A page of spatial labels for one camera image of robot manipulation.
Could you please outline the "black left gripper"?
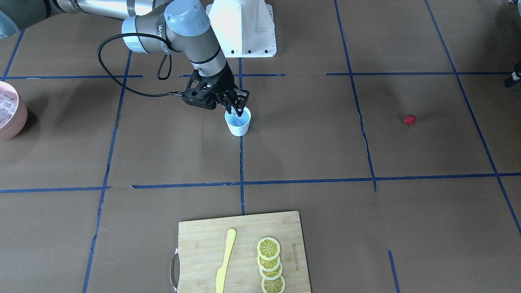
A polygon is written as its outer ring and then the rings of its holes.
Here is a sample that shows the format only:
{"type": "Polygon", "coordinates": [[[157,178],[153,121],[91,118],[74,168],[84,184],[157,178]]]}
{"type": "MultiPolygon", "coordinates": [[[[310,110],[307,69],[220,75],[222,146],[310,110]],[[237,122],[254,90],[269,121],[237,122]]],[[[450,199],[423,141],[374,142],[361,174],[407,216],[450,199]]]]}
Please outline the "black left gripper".
{"type": "Polygon", "coordinates": [[[504,85],[506,88],[512,87],[516,83],[521,81],[521,63],[517,63],[514,65],[514,72],[511,73],[510,77],[504,80],[504,85]]]}

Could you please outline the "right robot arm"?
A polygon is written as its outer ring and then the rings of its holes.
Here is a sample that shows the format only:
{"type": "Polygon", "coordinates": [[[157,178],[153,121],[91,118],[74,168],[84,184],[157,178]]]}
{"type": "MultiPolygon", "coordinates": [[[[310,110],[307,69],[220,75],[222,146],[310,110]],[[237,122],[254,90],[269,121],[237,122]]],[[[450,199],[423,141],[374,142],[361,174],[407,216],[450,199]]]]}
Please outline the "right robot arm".
{"type": "Polygon", "coordinates": [[[161,52],[165,58],[183,52],[193,65],[186,89],[167,92],[188,105],[213,110],[218,104],[227,113],[241,116],[249,91],[237,87],[234,75],[198,0],[2,0],[1,38],[62,13],[103,15],[123,21],[121,34],[99,45],[123,39],[133,52],[161,52]]]}

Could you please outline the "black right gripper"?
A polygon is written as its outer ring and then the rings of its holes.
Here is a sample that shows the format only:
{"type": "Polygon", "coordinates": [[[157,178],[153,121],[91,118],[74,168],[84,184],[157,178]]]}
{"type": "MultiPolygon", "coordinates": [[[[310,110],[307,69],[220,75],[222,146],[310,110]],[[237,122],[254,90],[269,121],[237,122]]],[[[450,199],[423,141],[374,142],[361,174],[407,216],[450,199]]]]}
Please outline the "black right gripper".
{"type": "Polygon", "coordinates": [[[181,98],[188,105],[208,110],[221,104],[232,115],[232,111],[244,113],[249,95],[247,90],[238,90],[229,64],[225,63],[218,74],[209,77],[193,70],[181,98]]]}

